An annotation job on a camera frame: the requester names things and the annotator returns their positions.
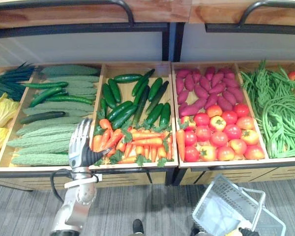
shoe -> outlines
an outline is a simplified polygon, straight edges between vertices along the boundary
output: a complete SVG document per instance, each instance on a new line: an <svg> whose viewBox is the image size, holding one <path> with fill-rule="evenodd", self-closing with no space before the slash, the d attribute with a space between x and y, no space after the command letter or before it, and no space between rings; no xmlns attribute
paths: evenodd
<svg viewBox="0 0 295 236"><path fill-rule="evenodd" d="M133 229L134 234L135 233L143 233L144 234L143 224L142 224L142 221L139 219L136 219L133 221L132 229Z"/></svg>

gray carpet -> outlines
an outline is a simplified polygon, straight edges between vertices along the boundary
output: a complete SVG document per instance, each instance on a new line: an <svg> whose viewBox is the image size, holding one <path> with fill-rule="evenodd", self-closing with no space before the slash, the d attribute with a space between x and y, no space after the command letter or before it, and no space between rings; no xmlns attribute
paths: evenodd
<svg viewBox="0 0 295 236"><path fill-rule="evenodd" d="M295 180L244 183L266 192L266 208L295 236ZM82 236L126 236L142 219L147 236L188 236L191 212L202 186L163 185L99 189ZM51 191L25 192L0 186L0 236L48 235L60 202Z"/></svg>

robotic hand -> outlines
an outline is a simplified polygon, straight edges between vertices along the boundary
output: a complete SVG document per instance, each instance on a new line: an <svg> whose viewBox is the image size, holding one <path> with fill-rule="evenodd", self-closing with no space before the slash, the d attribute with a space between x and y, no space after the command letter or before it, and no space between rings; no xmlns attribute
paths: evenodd
<svg viewBox="0 0 295 236"><path fill-rule="evenodd" d="M69 189L61 209L55 216L51 236L78 236L95 199L95 182L98 182L98 177L93 177L89 166L110 152L111 148L101 152L93 152L89 148L91 123L91 119L84 119L71 136L69 165L74 181L66 184Z"/></svg>

wire basket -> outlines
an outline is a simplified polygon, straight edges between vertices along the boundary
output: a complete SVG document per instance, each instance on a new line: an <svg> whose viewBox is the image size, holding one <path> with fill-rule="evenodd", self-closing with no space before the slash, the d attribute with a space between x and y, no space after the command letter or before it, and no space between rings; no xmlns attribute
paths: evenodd
<svg viewBox="0 0 295 236"><path fill-rule="evenodd" d="M259 202L246 192L261 194ZM199 200L192 218L214 236L228 234L244 220L251 222L251 230L260 236L284 236L286 226L265 208L265 197L265 192L238 187L219 174Z"/></svg>

dark green cucumber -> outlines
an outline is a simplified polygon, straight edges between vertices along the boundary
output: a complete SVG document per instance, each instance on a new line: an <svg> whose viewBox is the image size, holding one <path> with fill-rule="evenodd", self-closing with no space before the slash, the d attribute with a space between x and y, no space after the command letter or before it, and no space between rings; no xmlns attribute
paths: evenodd
<svg viewBox="0 0 295 236"><path fill-rule="evenodd" d="M25 87L33 88L33 89L50 89L54 87L67 87L69 85L68 82L55 82L55 83L28 83L28 84L22 84Z"/></svg>
<svg viewBox="0 0 295 236"><path fill-rule="evenodd" d="M134 97L138 90L140 89L140 87L142 86L143 82L150 78L152 76L152 74L154 73L155 69L152 69L150 71L148 71L147 73L144 74L144 76L142 76L142 78L136 83L136 85L133 87L132 89L132 96Z"/></svg>
<svg viewBox="0 0 295 236"><path fill-rule="evenodd" d="M153 125L154 122L156 122L157 118L162 112L163 109L163 103L157 104L156 107L150 112L150 114L146 118L146 123L149 125Z"/></svg>
<svg viewBox="0 0 295 236"><path fill-rule="evenodd" d="M29 107L34 107L39 103L42 103L45 101L48 97L51 97L52 95L64 91L61 87L55 87L55 88L49 88L42 93L40 93L36 98L33 99L33 101L30 103Z"/></svg>
<svg viewBox="0 0 295 236"><path fill-rule="evenodd" d="M116 101L114 98L114 95L112 93L112 90L110 89L108 84L104 84L103 85L103 95L104 95L104 99L107 103L107 105L113 109L116 107Z"/></svg>
<svg viewBox="0 0 295 236"><path fill-rule="evenodd" d="M155 95L157 94L157 91L162 86L163 79L161 77L157 78L154 83L151 86L151 89L148 94L148 100L151 102Z"/></svg>
<svg viewBox="0 0 295 236"><path fill-rule="evenodd" d="M73 95L52 96L52 97L47 98L46 101L49 101L49 102L82 102L82 103L86 103L89 105L93 104L93 101L88 98L78 97L78 96L73 96Z"/></svg>
<svg viewBox="0 0 295 236"><path fill-rule="evenodd" d="M139 123L139 120L140 120L141 115L142 115L143 108L146 105L146 102L147 102L147 99L148 99L148 92L149 92L149 86L146 85L144 90L143 90L143 93L142 93L138 108L136 110L136 113L134 114L134 117L133 117L133 121L132 121L133 126L137 125Z"/></svg>
<svg viewBox="0 0 295 236"><path fill-rule="evenodd" d="M167 86L168 86L169 82L165 81L163 83L163 85L159 88L159 90L157 91L157 94L155 95L155 97L153 98L153 100L151 101L151 103L149 104L147 110L146 110L146 114L148 115L153 108L159 103L159 101L161 100L162 96L164 95Z"/></svg>
<svg viewBox="0 0 295 236"><path fill-rule="evenodd" d="M171 118L171 105L165 103L161 112L161 118L159 119L159 126L168 126L169 120Z"/></svg>
<svg viewBox="0 0 295 236"><path fill-rule="evenodd" d="M116 83L126 84L131 83L134 81L138 81L142 78L142 75L140 74L124 74L124 75L117 75L114 77L114 80Z"/></svg>
<svg viewBox="0 0 295 236"><path fill-rule="evenodd" d="M107 115L107 119L109 121L113 121L124 109L130 107L131 105L133 105L131 101L125 101L119 104Z"/></svg>
<svg viewBox="0 0 295 236"><path fill-rule="evenodd" d="M132 105L124 109L112 122L113 130L120 128L137 110L137 105Z"/></svg>
<svg viewBox="0 0 295 236"><path fill-rule="evenodd" d="M139 88L139 90L138 90L138 92L137 92L137 95L136 95L136 97L135 97L135 99L134 99L134 101L133 101L133 104L135 104L135 105L138 105L138 104L139 104L139 101L140 101L141 95L142 95L142 93L143 93L144 88L146 87L146 85L148 85L148 79L145 80L145 81L143 82L143 84L141 85L141 87Z"/></svg>
<svg viewBox="0 0 295 236"><path fill-rule="evenodd" d="M28 124L38 120L53 119L65 116L65 112L44 112L20 119L21 124Z"/></svg>
<svg viewBox="0 0 295 236"><path fill-rule="evenodd" d="M113 93L113 96L114 96L116 102L120 103L121 102L121 94L120 94L120 90L119 90L119 87L118 87L116 81L113 79L109 79L108 84L109 84L110 89L112 90L112 93Z"/></svg>

